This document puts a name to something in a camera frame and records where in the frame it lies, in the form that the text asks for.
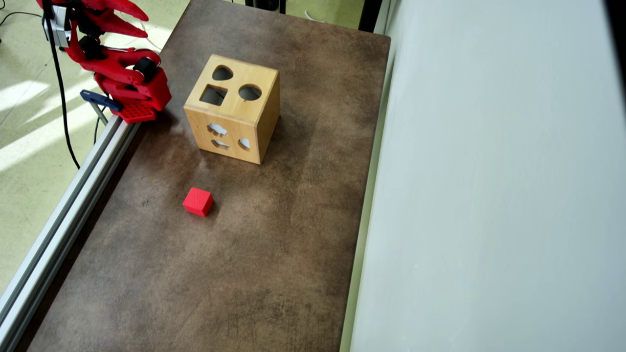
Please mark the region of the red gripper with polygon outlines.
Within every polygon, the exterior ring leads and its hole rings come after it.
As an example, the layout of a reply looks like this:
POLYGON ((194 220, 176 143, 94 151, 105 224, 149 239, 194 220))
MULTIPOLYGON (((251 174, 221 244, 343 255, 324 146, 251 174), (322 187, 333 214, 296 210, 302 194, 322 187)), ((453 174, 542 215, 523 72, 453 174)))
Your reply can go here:
POLYGON ((39 0, 37 3, 44 10, 41 24, 47 40, 70 40, 73 30, 92 37, 104 33, 148 37, 145 30, 126 22, 114 12, 117 10, 147 22, 147 14, 130 0, 96 0, 95 8, 85 0, 39 0))

